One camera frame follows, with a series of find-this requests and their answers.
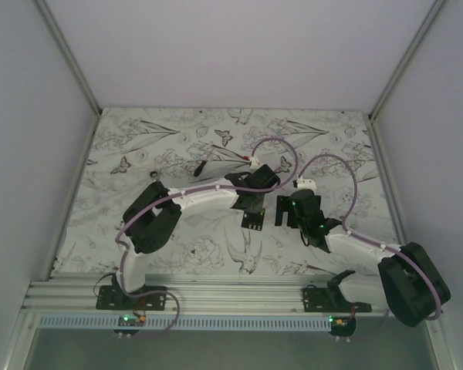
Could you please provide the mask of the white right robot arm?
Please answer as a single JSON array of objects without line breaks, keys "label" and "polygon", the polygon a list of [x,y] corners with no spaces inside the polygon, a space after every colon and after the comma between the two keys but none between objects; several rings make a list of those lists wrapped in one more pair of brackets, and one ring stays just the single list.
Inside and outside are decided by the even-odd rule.
[{"label": "white right robot arm", "polygon": [[415,327],[438,319],[451,298],[444,278],[420,244],[385,244],[351,231],[341,220],[324,216],[321,197],[310,189],[277,198],[275,225],[282,223],[298,229],[305,246],[349,258],[368,270],[368,274],[345,270],[328,281],[326,301],[334,311],[369,304]]}]

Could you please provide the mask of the black fuse box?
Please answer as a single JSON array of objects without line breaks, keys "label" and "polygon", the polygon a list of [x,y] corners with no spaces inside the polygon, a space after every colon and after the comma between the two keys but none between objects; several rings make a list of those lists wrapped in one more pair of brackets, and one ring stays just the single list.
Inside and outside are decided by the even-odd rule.
[{"label": "black fuse box", "polygon": [[243,213],[241,227],[249,230],[261,231],[264,223],[265,209],[259,212],[245,211]]}]

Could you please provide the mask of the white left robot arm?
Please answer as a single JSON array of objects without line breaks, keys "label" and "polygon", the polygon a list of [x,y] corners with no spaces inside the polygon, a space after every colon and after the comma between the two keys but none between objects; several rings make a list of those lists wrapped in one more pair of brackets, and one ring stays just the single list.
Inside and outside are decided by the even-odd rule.
[{"label": "white left robot arm", "polygon": [[142,300],[147,268],[144,261],[171,239],[180,220],[215,210],[252,212],[262,205],[265,193],[280,187],[280,178],[269,166],[253,172],[229,173],[197,187],[167,188],[150,184],[123,214],[115,236],[122,253],[114,300],[122,308],[136,308]]}]

